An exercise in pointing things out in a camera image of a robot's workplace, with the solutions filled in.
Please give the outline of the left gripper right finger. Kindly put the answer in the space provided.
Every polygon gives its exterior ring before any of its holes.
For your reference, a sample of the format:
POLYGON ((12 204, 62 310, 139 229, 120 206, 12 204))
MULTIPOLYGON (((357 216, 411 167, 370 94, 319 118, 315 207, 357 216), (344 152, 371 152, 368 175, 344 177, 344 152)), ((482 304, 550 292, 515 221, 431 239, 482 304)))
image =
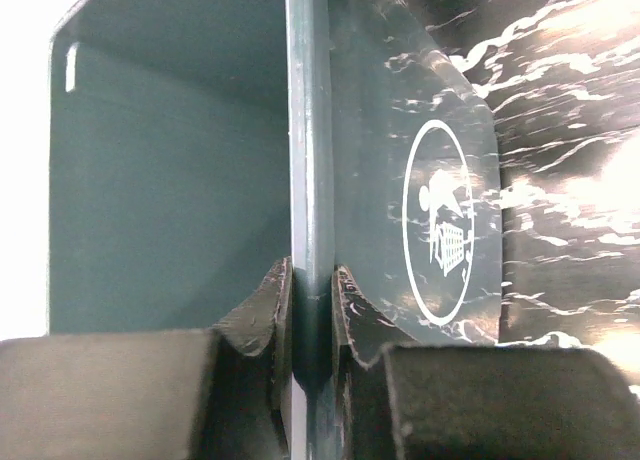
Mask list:
POLYGON ((333 372, 346 459, 635 459, 639 405, 586 348, 428 346, 332 276, 333 372))

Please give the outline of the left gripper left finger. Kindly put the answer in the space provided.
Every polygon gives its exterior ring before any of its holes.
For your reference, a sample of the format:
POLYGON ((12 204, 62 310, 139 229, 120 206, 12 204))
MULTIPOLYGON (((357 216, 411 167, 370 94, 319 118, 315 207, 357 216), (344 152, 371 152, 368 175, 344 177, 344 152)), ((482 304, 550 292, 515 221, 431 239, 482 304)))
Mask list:
POLYGON ((1 345, 5 459, 286 459, 292 266, 214 326, 1 345))

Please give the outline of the dark green trash bin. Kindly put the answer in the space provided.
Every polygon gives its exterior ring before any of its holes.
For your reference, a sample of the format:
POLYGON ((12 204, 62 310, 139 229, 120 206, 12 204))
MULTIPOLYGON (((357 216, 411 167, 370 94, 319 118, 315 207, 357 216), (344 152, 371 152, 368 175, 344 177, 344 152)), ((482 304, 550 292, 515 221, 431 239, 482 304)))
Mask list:
POLYGON ((79 0, 51 45, 49 329, 204 327, 293 270, 295 459, 339 453, 330 281, 493 344, 492 114, 404 0, 79 0))

